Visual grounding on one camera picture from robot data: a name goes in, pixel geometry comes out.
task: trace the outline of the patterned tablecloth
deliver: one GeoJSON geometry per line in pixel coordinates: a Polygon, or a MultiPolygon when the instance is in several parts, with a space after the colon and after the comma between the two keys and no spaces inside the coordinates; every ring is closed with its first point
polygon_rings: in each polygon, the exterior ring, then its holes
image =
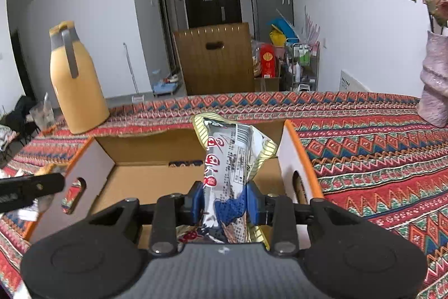
{"type": "MultiPolygon", "coordinates": [[[[289,118],[315,169],[326,199],[411,240],[428,260],[419,295],[448,297],[448,129],[423,121],[414,97],[375,93],[242,93],[193,96],[123,106],[86,135],[64,121],[37,136],[5,168],[30,173],[66,163],[90,135],[141,134],[191,128],[190,118],[215,111],[254,123],[289,118]]],[[[29,247],[26,224],[0,220],[0,279],[10,294],[21,283],[19,264],[29,247]]]]}

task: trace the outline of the black tool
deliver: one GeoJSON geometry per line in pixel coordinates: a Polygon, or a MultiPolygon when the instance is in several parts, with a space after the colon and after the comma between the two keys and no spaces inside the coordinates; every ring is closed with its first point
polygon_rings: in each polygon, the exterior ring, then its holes
{"type": "Polygon", "coordinates": [[[176,226],[198,224],[202,183],[156,204],[123,200],[35,243],[21,274],[33,298],[415,298],[426,258],[412,243],[324,200],[293,204],[247,186],[250,223],[263,243],[178,244],[176,226]],[[149,250],[137,248],[152,224],[149,250]],[[311,247],[299,248],[306,224],[311,247]]]}
{"type": "Polygon", "coordinates": [[[34,199],[59,193],[64,185],[64,176],[59,173],[1,179],[0,212],[29,207],[34,199]]]}

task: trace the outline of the pink vase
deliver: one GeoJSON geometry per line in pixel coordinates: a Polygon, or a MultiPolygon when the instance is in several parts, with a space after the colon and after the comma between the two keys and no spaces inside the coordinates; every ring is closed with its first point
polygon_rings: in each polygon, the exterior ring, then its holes
{"type": "Polygon", "coordinates": [[[448,121],[448,37],[428,31],[426,58],[420,79],[425,84],[418,114],[436,127],[448,121]]]}

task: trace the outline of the open cardboard box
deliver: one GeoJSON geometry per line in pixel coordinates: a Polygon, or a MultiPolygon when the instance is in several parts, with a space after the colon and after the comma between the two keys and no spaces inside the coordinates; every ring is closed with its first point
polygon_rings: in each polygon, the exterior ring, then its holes
{"type": "MultiPolygon", "coordinates": [[[[289,120],[255,124],[277,145],[277,156],[267,160],[254,178],[263,194],[286,194],[295,203],[322,197],[311,162],[289,120]],[[293,181],[294,172],[299,178],[293,181]]],[[[72,225],[89,214],[125,198],[140,204],[156,203],[163,195],[186,194],[192,184],[203,180],[203,166],[176,166],[179,162],[203,161],[206,152],[193,129],[171,129],[145,136],[91,138],[66,171],[66,187],[56,194],[50,208],[41,215],[30,242],[34,243],[72,225]],[[72,214],[65,214],[61,202],[70,186],[82,177],[86,189],[72,214]]],[[[297,226],[301,248],[310,245],[305,226],[297,226]]],[[[269,228],[262,227],[269,240],[269,228]]],[[[139,247],[147,248],[150,226],[145,226],[139,247]]]]}

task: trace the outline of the thermos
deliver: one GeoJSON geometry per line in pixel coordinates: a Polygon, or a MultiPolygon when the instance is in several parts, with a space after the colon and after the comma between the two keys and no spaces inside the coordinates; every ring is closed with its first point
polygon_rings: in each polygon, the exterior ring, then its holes
{"type": "Polygon", "coordinates": [[[50,40],[50,76],[67,126],[73,134],[91,130],[109,116],[92,58],[72,21],[50,29],[50,40]]]}

